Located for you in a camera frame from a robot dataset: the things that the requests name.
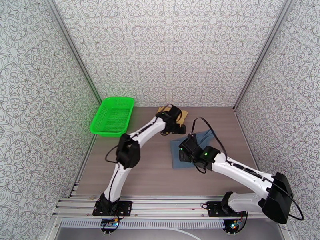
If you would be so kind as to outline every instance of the wall panel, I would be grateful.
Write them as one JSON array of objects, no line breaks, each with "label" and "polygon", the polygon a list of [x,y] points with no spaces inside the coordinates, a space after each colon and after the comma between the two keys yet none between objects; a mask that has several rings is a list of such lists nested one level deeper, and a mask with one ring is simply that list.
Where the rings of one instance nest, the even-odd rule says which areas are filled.
[{"label": "wall panel", "polygon": [[284,0],[55,0],[101,97],[232,106]]},{"label": "wall panel", "polygon": [[296,0],[236,111],[261,170],[288,177],[308,240],[320,239],[319,29],[320,1]]},{"label": "wall panel", "polygon": [[43,0],[0,0],[0,239],[42,239],[98,108]]}]

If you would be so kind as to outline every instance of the green plastic basket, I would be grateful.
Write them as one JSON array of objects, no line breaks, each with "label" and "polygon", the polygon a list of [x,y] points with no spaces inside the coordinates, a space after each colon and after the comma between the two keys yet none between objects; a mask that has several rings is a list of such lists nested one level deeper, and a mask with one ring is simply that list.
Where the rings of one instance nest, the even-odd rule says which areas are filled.
[{"label": "green plastic basket", "polygon": [[101,103],[90,126],[93,134],[120,137],[127,132],[134,106],[131,97],[108,97]]}]

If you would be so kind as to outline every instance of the blue cloth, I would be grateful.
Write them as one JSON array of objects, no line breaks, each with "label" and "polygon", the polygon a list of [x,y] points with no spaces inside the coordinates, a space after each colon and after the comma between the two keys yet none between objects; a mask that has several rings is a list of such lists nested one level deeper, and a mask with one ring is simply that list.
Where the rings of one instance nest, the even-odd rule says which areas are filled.
[{"label": "blue cloth", "polygon": [[[210,140],[214,137],[210,130],[196,133],[197,142],[199,146],[204,149],[206,146],[209,145]],[[184,141],[187,137],[183,137],[178,140],[170,140],[170,147],[171,147],[171,155],[172,155],[172,168],[192,168],[194,167],[190,162],[181,162],[179,161],[179,145],[182,141]]]}]

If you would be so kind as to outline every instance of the wooden board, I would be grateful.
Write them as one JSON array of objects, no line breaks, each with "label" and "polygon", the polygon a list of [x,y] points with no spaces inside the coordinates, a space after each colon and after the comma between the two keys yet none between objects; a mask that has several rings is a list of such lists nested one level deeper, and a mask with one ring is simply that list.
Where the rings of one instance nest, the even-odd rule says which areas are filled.
[{"label": "wooden board", "polygon": [[[187,133],[191,131],[195,118],[204,117],[215,130],[223,143],[228,156],[256,168],[246,145],[240,127],[231,108],[181,108],[189,112],[185,125]],[[128,127],[131,133],[149,122],[157,108],[134,108]],[[195,132],[208,130],[204,122],[198,120]],[[155,135],[142,147],[141,159],[127,177],[122,195],[224,195],[226,191],[238,193],[250,192],[248,188],[236,181],[215,172],[199,173],[196,168],[173,169],[170,151],[170,139],[178,139],[185,135]],[[117,145],[119,138],[97,138],[81,177],[77,195],[98,196],[109,184],[114,164],[104,160],[106,153]],[[211,146],[219,148],[216,141]],[[112,152],[109,160],[115,159]]]}]

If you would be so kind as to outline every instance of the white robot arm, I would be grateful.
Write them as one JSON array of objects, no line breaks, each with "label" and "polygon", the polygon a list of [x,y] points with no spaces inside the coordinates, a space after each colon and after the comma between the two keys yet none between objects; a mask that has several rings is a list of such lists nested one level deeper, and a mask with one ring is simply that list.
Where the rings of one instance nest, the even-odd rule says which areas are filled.
[{"label": "white robot arm", "polygon": [[[159,132],[185,134],[185,126],[176,123],[180,115],[181,110],[172,106],[168,112],[157,113],[149,123],[136,132],[121,136],[116,152],[114,173],[107,189],[96,202],[94,216],[116,215],[121,189],[130,170],[139,162],[140,148],[147,140]],[[225,216],[228,214],[233,216],[233,213],[243,211],[263,212],[275,222],[285,224],[293,201],[293,193],[287,178],[280,173],[271,175],[250,168],[226,156],[225,151],[222,153],[211,146],[200,148],[193,129],[194,125],[192,132],[179,146],[180,161],[193,163],[199,171],[201,168],[226,175],[254,192],[251,194],[227,192],[220,205]]]}]

